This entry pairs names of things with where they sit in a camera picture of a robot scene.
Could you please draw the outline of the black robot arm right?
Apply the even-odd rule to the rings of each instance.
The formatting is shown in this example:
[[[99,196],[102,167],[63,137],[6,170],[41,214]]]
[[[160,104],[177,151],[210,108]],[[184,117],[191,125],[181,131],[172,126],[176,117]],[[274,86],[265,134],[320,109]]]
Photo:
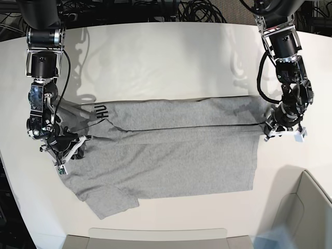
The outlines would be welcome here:
[[[28,45],[25,74],[33,78],[28,93],[30,116],[26,122],[29,136],[45,144],[41,151],[50,152],[57,163],[81,159],[84,152],[79,136],[61,128],[58,108],[57,79],[61,72],[64,51],[65,23],[60,14],[60,1],[18,1],[27,23]]]

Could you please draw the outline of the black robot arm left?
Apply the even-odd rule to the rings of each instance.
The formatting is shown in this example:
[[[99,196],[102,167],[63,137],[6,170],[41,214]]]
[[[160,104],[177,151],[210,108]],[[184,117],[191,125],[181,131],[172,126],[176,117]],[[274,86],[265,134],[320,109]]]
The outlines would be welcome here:
[[[252,6],[241,1],[241,4],[254,15],[265,49],[256,80],[259,95],[272,104],[264,133],[271,138],[292,132],[294,126],[302,132],[300,123],[314,98],[303,58],[298,53],[302,46],[294,25],[294,14],[303,1],[253,1]],[[281,83],[280,100],[271,99],[261,89],[266,58],[274,65],[276,77]]]

